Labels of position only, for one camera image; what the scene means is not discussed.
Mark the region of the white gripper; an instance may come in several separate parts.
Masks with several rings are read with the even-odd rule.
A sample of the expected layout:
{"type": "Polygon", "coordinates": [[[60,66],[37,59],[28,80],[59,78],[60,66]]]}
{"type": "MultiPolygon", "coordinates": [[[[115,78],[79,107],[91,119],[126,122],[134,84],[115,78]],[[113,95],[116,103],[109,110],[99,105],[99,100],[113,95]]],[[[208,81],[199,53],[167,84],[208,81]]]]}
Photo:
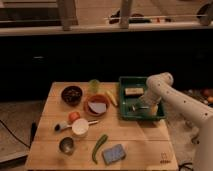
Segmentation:
{"type": "Polygon", "coordinates": [[[155,109],[160,103],[161,97],[151,90],[146,90],[139,100],[142,107],[146,107],[147,109],[155,109]]]}

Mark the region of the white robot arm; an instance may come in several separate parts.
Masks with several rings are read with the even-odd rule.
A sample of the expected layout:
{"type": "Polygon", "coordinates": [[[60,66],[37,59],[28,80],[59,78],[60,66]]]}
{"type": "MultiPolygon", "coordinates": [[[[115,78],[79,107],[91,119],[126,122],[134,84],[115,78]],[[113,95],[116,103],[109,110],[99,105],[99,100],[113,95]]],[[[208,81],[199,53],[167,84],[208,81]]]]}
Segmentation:
{"type": "Polygon", "coordinates": [[[173,82],[169,72],[149,76],[142,102],[153,107],[163,99],[193,122],[199,128],[199,144],[195,151],[193,170],[213,171],[213,108],[174,89],[173,82]]]}

